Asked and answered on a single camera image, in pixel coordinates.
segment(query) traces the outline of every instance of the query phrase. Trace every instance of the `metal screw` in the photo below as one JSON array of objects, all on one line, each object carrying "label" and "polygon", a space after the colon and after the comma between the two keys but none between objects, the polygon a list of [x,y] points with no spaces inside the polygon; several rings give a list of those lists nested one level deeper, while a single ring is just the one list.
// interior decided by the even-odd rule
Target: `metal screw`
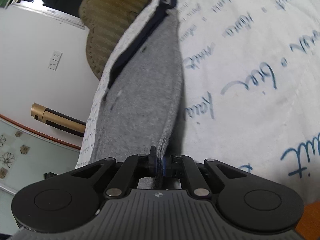
[{"label": "metal screw", "polygon": [[210,191],[205,189],[205,188],[197,188],[197,189],[194,190],[193,193],[196,194],[199,197],[204,197],[204,196],[209,195]]},{"label": "metal screw", "polygon": [[110,188],[106,191],[106,194],[110,197],[118,197],[121,193],[122,191],[119,188]]},{"label": "metal screw", "polygon": [[158,197],[158,198],[161,198],[161,197],[164,196],[164,194],[162,194],[161,192],[158,192],[158,193],[155,194],[155,196]]}]

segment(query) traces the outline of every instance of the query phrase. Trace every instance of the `orange floor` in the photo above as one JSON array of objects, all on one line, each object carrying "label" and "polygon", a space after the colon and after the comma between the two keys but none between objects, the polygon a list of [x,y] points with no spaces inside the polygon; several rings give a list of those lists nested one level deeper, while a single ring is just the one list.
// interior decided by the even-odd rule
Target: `orange floor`
[{"label": "orange floor", "polygon": [[296,230],[306,240],[317,240],[320,237],[320,202],[304,208],[303,216]]}]

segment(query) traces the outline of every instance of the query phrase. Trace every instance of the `red trim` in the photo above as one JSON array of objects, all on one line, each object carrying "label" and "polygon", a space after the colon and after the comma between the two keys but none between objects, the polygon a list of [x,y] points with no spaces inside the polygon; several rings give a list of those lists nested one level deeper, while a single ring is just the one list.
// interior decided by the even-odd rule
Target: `red trim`
[{"label": "red trim", "polygon": [[34,133],[34,134],[38,135],[38,136],[41,136],[41,137],[43,137],[43,138],[46,138],[46,139],[48,139],[48,140],[54,141],[54,142],[56,142],[56,143],[63,144],[63,145],[65,145],[65,146],[68,146],[68,147],[71,147],[71,148],[74,148],[74,149],[77,149],[77,150],[80,150],[80,149],[81,149],[81,147],[79,147],[79,146],[77,146],[77,145],[74,145],[74,144],[71,144],[71,143],[67,143],[67,142],[61,141],[61,140],[59,140],[59,139],[53,138],[53,137],[48,136],[48,135],[46,135],[46,134],[44,134],[44,133],[40,133],[40,132],[38,132],[38,131],[36,131],[36,130],[33,130],[33,129],[29,128],[29,127],[26,127],[26,126],[24,126],[24,125],[22,125],[22,124],[20,124],[20,123],[18,123],[18,122],[16,122],[16,121],[14,121],[14,120],[8,118],[8,117],[5,117],[5,116],[2,115],[2,114],[0,114],[0,118],[4,119],[4,120],[6,120],[6,121],[8,121],[8,122],[10,122],[10,123],[12,123],[12,124],[20,127],[20,128],[22,128],[22,129],[24,129],[24,130],[27,130],[27,131],[29,131],[29,132],[31,132],[31,133]]}]

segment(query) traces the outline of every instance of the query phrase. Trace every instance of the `black device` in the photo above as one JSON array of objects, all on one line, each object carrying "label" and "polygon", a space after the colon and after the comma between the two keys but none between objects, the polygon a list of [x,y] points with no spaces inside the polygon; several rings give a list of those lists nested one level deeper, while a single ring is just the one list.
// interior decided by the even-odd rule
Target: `black device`
[{"label": "black device", "polygon": [[[106,158],[31,184],[12,200],[13,240],[303,239],[304,209],[292,189],[213,159],[166,155]],[[137,189],[139,179],[180,179],[181,190]]]}]

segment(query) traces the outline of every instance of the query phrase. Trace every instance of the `tan cushion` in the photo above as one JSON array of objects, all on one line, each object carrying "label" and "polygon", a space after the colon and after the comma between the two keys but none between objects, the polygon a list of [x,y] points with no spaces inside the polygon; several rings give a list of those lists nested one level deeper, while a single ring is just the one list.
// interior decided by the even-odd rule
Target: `tan cushion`
[{"label": "tan cushion", "polygon": [[86,54],[93,73],[101,78],[104,66],[134,18],[149,0],[83,0],[80,18],[90,29]]}]

